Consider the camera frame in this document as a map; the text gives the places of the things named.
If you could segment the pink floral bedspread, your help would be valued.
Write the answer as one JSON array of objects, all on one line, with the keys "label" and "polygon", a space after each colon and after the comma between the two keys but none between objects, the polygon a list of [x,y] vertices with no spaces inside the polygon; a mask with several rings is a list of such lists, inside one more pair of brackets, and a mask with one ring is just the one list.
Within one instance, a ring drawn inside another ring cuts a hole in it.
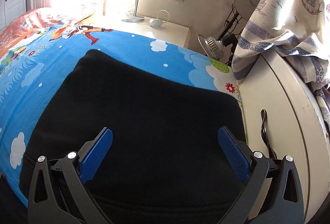
[{"label": "pink floral bedspread", "polygon": [[1,57],[36,29],[55,25],[77,25],[93,14],[94,12],[90,9],[84,8],[60,10],[58,8],[43,7],[29,10],[14,19],[1,31]]}]

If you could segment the striped nautical cloth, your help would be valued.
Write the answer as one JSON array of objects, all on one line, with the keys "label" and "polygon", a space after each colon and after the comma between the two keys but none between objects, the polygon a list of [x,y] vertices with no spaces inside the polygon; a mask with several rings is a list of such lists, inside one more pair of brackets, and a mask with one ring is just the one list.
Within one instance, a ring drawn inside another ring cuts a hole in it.
[{"label": "striped nautical cloth", "polygon": [[233,56],[237,83],[269,49],[300,75],[329,123],[329,0],[260,0]]}]

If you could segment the white bedside table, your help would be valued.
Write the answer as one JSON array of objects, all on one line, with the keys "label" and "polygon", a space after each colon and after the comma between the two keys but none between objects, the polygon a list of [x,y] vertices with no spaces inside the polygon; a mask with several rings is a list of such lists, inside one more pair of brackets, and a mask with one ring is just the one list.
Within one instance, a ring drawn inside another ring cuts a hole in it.
[{"label": "white bedside table", "polygon": [[180,47],[187,47],[190,39],[190,29],[185,26],[166,22],[159,27],[149,24],[150,17],[141,22],[124,22],[119,17],[101,16],[98,27],[110,28],[122,32],[142,35],[151,39],[158,39]]}]

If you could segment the desk lamp with base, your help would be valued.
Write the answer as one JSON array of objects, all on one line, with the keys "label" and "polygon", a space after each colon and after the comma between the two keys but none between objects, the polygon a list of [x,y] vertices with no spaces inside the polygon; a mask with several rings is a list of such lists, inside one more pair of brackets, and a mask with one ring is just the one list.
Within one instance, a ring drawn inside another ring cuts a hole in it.
[{"label": "desk lamp with base", "polygon": [[132,13],[130,14],[130,16],[127,16],[126,18],[122,19],[122,22],[138,23],[144,21],[145,19],[144,16],[138,14],[138,5],[139,5],[139,0],[135,0]]}]

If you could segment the blue cartoon bed sheet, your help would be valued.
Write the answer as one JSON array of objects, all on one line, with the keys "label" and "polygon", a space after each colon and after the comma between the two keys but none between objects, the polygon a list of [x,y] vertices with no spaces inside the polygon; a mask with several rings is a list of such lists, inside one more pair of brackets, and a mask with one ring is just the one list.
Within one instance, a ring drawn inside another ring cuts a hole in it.
[{"label": "blue cartoon bed sheet", "polygon": [[121,31],[82,32],[82,26],[38,29],[1,58],[1,172],[18,200],[24,153],[42,113],[90,50],[166,80],[228,94],[240,93],[230,67],[194,51]]}]

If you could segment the silver ribbed spotlight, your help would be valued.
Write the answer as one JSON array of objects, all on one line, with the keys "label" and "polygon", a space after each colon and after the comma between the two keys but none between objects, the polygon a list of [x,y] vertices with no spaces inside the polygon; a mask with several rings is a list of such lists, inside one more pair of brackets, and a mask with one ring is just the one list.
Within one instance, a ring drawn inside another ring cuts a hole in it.
[{"label": "silver ribbed spotlight", "polygon": [[214,60],[220,60],[224,56],[223,49],[229,45],[232,45],[231,52],[234,53],[238,44],[238,39],[232,33],[216,40],[213,37],[205,38],[203,35],[198,34],[198,42],[205,51],[205,54]]}]

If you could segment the black pants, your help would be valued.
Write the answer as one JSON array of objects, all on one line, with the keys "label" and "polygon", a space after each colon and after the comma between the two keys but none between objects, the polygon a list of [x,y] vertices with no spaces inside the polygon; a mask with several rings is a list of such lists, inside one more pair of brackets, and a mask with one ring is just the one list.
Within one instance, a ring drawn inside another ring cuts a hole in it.
[{"label": "black pants", "polygon": [[86,187],[111,221],[217,223],[244,186],[218,143],[223,126],[245,139],[234,97],[90,50],[36,124],[19,187],[28,194],[39,156],[62,158],[107,127],[113,143]]}]

